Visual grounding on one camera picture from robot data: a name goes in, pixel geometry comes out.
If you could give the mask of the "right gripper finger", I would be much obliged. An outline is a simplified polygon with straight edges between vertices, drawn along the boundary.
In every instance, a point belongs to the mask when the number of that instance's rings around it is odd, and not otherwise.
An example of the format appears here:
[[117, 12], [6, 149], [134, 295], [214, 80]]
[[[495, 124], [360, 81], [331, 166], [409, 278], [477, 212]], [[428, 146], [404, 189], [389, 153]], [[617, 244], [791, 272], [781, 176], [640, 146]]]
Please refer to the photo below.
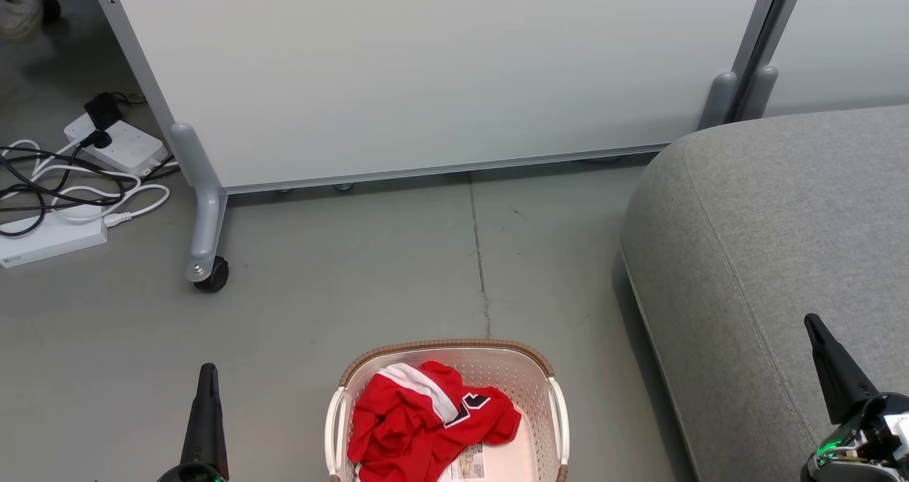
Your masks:
[[877, 388], [818, 314], [806, 314], [804, 324], [829, 420], [841, 426], [878, 395]]

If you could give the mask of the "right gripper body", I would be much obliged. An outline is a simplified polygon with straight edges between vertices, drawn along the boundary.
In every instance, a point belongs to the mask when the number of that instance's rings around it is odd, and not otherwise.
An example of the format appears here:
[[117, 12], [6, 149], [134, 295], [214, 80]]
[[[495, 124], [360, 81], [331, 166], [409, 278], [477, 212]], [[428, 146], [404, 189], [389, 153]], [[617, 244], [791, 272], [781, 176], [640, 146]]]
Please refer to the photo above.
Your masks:
[[868, 399], [809, 455], [801, 482], [909, 482], [909, 397]]

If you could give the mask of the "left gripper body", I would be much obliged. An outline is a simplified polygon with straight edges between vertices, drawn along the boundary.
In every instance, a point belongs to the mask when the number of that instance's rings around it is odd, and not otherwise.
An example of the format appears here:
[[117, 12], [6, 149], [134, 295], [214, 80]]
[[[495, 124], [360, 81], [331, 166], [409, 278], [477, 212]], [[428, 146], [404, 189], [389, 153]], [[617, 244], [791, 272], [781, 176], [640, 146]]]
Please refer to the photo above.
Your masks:
[[157, 482], [228, 482], [228, 478], [207, 464], [182, 464], [163, 473]]

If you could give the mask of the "red garment with white band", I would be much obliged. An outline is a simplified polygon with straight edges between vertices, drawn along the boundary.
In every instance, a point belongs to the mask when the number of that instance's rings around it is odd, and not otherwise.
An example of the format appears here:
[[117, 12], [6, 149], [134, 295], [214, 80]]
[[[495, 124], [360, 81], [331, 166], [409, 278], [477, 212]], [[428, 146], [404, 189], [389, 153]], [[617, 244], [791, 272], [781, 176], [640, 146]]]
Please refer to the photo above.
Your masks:
[[463, 376], [444, 363], [391, 363], [354, 405], [347, 457], [357, 482], [438, 482], [435, 434], [461, 412]]

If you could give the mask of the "grey fabric sofa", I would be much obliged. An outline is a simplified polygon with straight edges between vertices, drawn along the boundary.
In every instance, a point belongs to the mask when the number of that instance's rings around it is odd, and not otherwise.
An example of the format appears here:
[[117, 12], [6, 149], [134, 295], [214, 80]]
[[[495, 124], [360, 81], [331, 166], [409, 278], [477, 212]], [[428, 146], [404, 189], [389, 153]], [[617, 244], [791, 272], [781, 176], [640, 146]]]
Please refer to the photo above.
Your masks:
[[696, 479], [798, 482], [832, 432], [806, 314], [909, 395], [909, 104], [671, 143], [621, 253]]

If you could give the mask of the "black castor wheel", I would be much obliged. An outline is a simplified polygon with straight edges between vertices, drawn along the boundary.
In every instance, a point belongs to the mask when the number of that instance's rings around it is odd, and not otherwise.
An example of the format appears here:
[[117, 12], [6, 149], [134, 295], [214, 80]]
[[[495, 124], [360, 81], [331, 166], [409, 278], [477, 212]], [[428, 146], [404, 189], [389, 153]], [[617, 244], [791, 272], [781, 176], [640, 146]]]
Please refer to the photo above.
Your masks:
[[224, 288], [229, 279], [229, 263], [221, 256], [215, 256], [213, 268], [205, 280], [193, 282], [196, 289], [204, 293], [217, 293]]

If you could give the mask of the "grey partition foot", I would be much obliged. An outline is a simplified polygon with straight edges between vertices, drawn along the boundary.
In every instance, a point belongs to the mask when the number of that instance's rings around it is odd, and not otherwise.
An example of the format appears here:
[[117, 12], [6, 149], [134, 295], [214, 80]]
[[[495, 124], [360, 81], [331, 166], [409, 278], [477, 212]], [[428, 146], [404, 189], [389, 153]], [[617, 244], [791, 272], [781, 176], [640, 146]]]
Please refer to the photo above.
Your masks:
[[185, 270], [185, 277], [194, 284], [210, 275], [214, 257], [218, 256], [227, 194], [194, 127], [188, 123], [176, 122], [169, 127], [169, 134], [170, 146], [184, 178], [195, 191], [195, 224]]
[[778, 70], [773, 65], [764, 65], [754, 71], [754, 75], [746, 90], [746, 96], [741, 100], [738, 119], [750, 121], [762, 119], [768, 101], [773, 93]]
[[725, 124], [731, 103], [736, 96], [738, 81], [735, 72], [721, 72], [714, 78], [696, 130]]

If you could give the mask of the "white long power strip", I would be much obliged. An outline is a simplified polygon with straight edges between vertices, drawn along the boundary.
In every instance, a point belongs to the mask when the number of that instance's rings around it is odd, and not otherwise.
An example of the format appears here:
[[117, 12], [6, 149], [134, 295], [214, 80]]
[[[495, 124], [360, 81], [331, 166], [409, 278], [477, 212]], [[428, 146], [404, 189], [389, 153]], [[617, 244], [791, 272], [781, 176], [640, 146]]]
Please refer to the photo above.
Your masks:
[[35, 230], [26, 235], [0, 235], [0, 266], [14, 268], [104, 245], [107, 237], [107, 225], [101, 218], [76, 224], [48, 214]]

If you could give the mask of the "white square power strip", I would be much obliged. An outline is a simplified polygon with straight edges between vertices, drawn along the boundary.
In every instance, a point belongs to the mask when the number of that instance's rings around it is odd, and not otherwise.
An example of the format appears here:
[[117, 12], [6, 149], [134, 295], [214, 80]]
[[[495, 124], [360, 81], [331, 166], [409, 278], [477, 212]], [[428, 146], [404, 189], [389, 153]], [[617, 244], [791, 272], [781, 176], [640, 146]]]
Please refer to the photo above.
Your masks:
[[111, 143], [104, 148], [82, 150], [99, 164], [134, 177], [146, 177], [158, 164], [168, 158], [168, 149], [156, 137], [148, 135], [124, 121], [107, 127]]

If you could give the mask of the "red jersey with black print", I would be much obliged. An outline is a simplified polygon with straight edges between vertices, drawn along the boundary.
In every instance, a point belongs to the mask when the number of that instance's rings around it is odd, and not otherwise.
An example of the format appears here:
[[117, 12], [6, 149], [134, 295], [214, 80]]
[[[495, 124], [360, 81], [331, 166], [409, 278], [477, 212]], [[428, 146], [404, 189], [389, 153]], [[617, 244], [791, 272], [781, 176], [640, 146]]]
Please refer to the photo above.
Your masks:
[[501, 446], [516, 438], [522, 415], [506, 394], [493, 386], [464, 386], [459, 393], [454, 401], [457, 414], [428, 432], [431, 456], [423, 482], [439, 482], [469, 449]]

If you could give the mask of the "white laundry basket brown rim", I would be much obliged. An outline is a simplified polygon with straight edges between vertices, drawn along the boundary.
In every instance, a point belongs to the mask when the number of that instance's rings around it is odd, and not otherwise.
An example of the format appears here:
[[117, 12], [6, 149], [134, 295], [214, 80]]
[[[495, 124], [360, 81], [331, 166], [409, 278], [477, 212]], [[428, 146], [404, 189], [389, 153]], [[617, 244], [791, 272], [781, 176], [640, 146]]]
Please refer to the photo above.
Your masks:
[[438, 361], [457, 369], [470, 386], [493, 386], [522, 414], [516, 439], [484, 447], [482, 479], [440, 482], [567, 482], [570, 420], [554, 368], [532, 347], [495, 339], [443, 339], [378, 347], [347, 366], [325, 415], [324, 451], [329, 482], [355, 482], [347, 458], [354, 404], [374, 374], [390, 363]]

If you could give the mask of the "black power adapter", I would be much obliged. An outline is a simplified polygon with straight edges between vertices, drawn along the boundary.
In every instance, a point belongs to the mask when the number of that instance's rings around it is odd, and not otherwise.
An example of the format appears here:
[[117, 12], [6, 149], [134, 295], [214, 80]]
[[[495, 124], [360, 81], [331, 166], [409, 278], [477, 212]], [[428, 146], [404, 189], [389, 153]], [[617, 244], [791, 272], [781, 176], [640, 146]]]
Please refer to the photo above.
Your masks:
[[100, 93], [84, 104], [95, 130], [105, 131], [123, 119], [116, 97], [108, 92]]

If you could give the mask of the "narrow white partition panel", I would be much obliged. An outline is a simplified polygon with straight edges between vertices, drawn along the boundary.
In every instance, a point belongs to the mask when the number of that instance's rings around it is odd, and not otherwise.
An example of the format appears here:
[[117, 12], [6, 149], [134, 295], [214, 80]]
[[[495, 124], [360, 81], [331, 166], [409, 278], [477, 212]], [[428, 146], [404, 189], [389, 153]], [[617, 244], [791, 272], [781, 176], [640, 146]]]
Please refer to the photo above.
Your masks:
[[770, 23], [748, 80], [778, 70], [763, 119], [909, 104], [909, 0], [781, 0]]

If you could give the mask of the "wide white partition panel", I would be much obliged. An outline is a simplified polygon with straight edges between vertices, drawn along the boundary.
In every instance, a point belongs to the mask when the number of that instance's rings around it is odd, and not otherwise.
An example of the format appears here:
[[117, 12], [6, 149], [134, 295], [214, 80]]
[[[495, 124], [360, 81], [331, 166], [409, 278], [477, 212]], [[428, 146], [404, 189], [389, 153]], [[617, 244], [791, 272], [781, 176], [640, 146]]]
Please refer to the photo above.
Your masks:
[[656, 150], [770, 0], [98, 0], [189, 181], [225, 193]]

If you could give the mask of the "beige shoe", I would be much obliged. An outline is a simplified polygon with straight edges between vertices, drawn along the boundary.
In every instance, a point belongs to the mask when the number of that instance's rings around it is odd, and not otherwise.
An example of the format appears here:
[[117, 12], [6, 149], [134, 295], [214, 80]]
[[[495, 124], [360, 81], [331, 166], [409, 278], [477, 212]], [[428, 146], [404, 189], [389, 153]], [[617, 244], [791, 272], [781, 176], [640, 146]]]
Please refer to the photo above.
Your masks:
[[28, 40], [39, 29], [42, 18], [43, 0], [0, 0], [0, 40]]

